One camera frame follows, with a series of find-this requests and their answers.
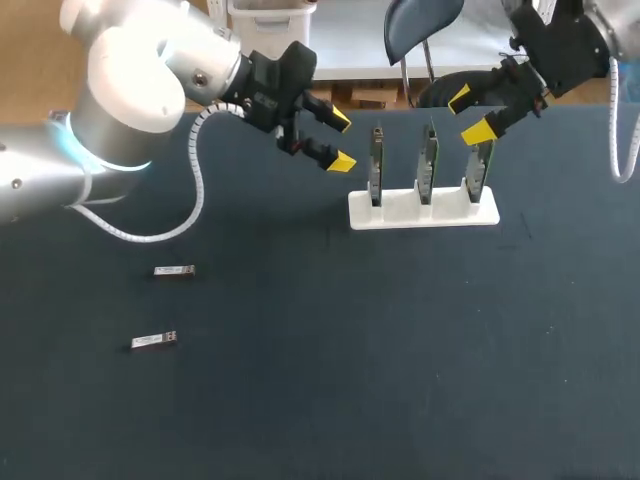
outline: dark blue table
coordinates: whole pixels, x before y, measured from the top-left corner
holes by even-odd
[[[640,476],[640,188],[610,178],[605,108],[554,108],[500,141],[497,227],[348,227],[372,126],[386,186],[407,188],[433,115],[437,183],[455,185],[480,114],[314,130],[361,161],[348,176],[216,119],[183,237],[130,245],[71,211],[2,228],[0,479]],[[625,148],[636,115],[621,112]],[[181,222],[188,128],[100,212],[134,233]],[[149,279],[174,264],[196,278]],[[122,349],[174,329],[174,349]]]

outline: white holder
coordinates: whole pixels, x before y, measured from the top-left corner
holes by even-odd
[[[349,218],[354,230],[469,227],[497,225],[500,213],[493,192],[482,190],[480,203],[471,203],[462,179],[460,187],[434,188],[431,205],[422,205],[418,182],[413,189],[382,190],[382,206],[371,204],[371,192],[349,194]]]

